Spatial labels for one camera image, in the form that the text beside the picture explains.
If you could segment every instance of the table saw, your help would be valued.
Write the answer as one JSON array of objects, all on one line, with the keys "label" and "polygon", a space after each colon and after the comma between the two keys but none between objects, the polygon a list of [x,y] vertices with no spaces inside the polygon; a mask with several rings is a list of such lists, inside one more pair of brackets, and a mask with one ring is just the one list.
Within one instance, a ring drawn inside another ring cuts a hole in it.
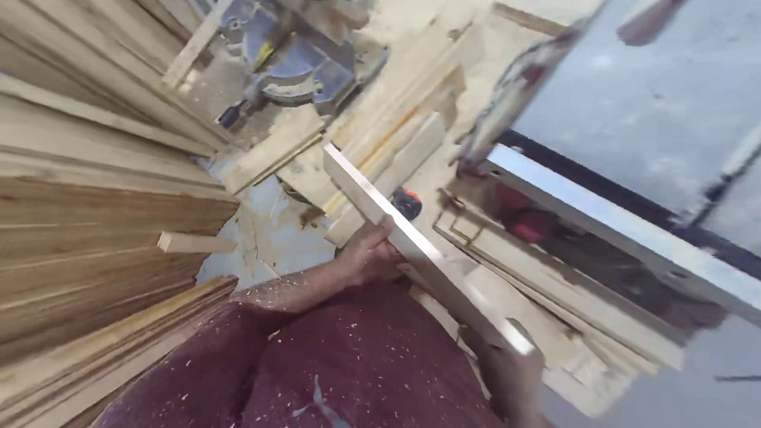
[{"label": "table saw", "polygon": [[460,173],[527,196],[521,208],[546,218],[503,219],[508,230],[539,233],[540,247],[649,311],[662,315],[667,286],[761,326],[761,81],[747,60],[761,34],[731,19],[761,9],[741,3],[722,19],[706,2],[669,10],[644,46],[627,46],[620,13],[603,8],[535,46],[463,139]]}]

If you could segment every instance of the maroon shirt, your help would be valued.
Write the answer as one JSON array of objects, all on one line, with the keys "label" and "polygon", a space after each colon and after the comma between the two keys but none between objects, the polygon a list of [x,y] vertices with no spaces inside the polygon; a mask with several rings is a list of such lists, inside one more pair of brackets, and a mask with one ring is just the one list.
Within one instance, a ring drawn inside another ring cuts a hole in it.
[{"label": "maroon shirt", "polygon": [[94,426],[505,423],[435,318],[405,290],[378,283],[347,289],[299,317],[231,303]]}]

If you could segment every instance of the hand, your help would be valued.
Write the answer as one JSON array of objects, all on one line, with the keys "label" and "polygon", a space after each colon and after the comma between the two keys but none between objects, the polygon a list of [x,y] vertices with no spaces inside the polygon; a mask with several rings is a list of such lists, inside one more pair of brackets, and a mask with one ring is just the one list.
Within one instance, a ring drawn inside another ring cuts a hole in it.
[{"label": "hand", "polygon": [[386,216],[381,224],[366,222],[354,232],[335,259],[349,286],[360,286],[377,279],[404,261],[399,251],[386,240],[392,229],[393,218]]},{"label": "hand", "polygon": [[[528,332],[517,322],[513,325],[530,338]],[[481,377],[494,400],[512,426],[545,426],[539,412],[538,394],[544,369],[544,355],[536,348],[528,355],[521,355],[502,337],[481,337],[468,327],[460,329],[460,337],[478,356]]]}]

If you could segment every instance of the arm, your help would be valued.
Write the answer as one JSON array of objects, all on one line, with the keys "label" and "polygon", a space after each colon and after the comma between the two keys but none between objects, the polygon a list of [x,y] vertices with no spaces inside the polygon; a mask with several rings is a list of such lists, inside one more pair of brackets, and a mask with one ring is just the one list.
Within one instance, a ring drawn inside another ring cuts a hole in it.
[{"label": "arm", "polygon": [[[528,332],[517,325],[524,336]],[[547,428],[552,426],[539,410],[539,386],[542,382],[544,355],[536,348],[527,356],[511,352],[501,337],[485,340],[467,327],[460,337],[478,356],[484,384],[492,393],[492,406],[499,416],[514,428]]]},{"label": "arm", "polygon": [[381,225],[365,223],[334,260],[281,276],[231,299],[268,311],[297,314],[319,305],[349,286],[360,286],[393,269],[400,258],[386,238],[393,229],[388,217]]},{"label": "arm", "polygon": [[239,426],[268,336],[295,313],[392,268],[398,257],[386,241],[392,228],[393,220],[368,223],[335,260],[234,292],[223,310],[127,388],[93,426]]}]

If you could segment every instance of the person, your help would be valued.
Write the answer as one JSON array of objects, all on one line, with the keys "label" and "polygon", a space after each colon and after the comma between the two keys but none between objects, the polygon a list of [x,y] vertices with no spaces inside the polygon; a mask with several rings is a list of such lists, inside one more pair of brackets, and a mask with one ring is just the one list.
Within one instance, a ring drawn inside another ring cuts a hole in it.
[{"label": "person", "polygon": [[367,223],[334,260],[234,292],[93,426],[546,426],[541,354],[462,330],[489,402],[463,351],[389,277],[403,260],[392,227]]}]

